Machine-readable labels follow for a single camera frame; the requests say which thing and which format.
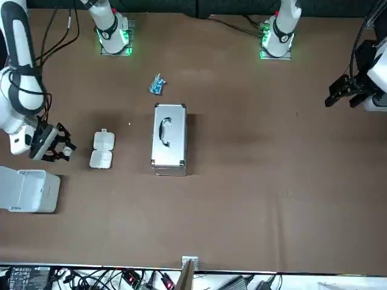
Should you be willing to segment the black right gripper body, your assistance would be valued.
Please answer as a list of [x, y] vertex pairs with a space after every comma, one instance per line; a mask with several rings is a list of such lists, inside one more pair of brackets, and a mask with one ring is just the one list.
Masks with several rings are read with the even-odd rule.
[[56, 149], [59, 139], [59, 130], [57, 127], [53, 127], [43, 145], [42, 161], [57, 161], [60, 159], [60, 153]]

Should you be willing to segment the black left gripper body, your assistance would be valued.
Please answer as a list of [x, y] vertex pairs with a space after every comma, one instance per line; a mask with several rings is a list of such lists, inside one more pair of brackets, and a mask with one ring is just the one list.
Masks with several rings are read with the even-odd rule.
[[352, 95], [370, 95], [377, 90], [377, 85], [368, 76], [368, 71], [374, 63], [377, 51], [377, 41], [366, 39], [355, 50], [354, 59], [350, 64]]

